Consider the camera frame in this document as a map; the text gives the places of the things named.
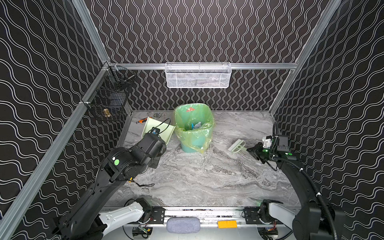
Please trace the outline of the green bin with bag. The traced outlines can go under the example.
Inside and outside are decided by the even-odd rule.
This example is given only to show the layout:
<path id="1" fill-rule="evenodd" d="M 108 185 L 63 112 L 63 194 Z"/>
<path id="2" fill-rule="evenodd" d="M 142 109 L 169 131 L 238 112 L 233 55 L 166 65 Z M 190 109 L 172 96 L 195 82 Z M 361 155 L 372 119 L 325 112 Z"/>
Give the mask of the green bin with bag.
<path id="1" fill-rule="evenodd" d="M 186 153 L 204 153 L 213 139 L 215 118 L 206 104 L 178 106 L 174 110 L 175 134 Z"/>

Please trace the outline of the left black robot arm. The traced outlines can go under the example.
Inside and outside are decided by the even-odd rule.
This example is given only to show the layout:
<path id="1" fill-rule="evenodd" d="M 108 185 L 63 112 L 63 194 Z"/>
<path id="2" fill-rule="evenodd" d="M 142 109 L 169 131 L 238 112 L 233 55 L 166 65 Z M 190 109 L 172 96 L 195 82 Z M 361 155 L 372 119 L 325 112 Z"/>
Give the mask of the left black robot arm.
<path id="1" fill-rule="evenodd" d="M 113 149 L 80 200 L 65 215 L 53 219 L 52 233 L 63 240 L 101 239 L 107 225 L 102 223 L 99 213 L 105 203 L 126 182 L 147 168 L 157 168 L 166 149 L 166 142 L 154 133 L 146 133 L 129 149 Z"/>

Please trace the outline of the pale green brush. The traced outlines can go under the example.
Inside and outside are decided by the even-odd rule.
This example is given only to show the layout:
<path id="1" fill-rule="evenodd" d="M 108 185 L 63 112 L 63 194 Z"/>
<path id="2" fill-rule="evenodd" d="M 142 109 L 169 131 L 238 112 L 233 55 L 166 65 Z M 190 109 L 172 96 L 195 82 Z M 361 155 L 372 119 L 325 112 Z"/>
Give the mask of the pale green brush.
<path id="1" fill-rule="evenodd" d="M 228 151 L 232 153 L 246 151 L 247 148 L 245 147 L 245 145 L 246 145 L 246 142 L 244 140 L 238 139 L 228 148 Z"/>

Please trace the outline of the pale green dustpan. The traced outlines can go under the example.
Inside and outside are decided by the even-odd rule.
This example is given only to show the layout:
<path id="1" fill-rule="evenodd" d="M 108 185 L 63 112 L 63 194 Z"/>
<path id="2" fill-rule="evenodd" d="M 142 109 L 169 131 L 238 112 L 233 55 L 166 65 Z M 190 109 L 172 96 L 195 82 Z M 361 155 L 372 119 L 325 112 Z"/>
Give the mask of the pale green dustpan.
<path id="1" fill-rule="evenodd" d="M 148 117 L 142 132 L 142 138 L 145 134 L 152 133 L 153 129 L 158 129 L 157 132 L 159 133 L 159 136 L 166 142 L 166 144 L 168 144 L 175 130 L 175 126 L 171 124 L 170 118 L 164 121 L 158 121 Z"/>

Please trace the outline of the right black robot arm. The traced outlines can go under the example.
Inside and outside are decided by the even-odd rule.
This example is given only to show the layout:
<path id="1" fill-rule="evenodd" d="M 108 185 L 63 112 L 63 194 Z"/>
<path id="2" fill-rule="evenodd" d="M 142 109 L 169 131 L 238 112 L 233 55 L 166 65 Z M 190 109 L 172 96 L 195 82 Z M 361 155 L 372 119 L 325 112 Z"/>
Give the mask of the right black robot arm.
<path id="1" fill-rule="evenodd" d="M 276 163 L 274 171 L 281 170 L 290 181 L 301 204 L 300 210 L 293 212 L 279 201 L 263 200 L 258 216 L 262 223 L 275 220 L 286 225 L 297 240 L 339 240 L 346 215 L 331 204 L 320 191 L 318 185 L 304 168 L 304 164 L 289 148 L 288 136 L 279 133 L 274 123 L 273 133 L 263 138 L 247 152 L 262 164 Z"/>

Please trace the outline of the purple paper scrap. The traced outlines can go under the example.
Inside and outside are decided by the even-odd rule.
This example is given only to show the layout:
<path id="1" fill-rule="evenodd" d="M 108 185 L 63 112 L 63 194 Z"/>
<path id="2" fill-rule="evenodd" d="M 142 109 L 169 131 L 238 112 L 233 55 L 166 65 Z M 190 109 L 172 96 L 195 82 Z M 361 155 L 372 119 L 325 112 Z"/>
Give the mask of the purple paper scrap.
<path id="1" fill-rule="evenodd" d="M 196 124 L 191 124 L 193 130 L 197 130 L 202 126 L 202 122 L 198 122 Z"/>

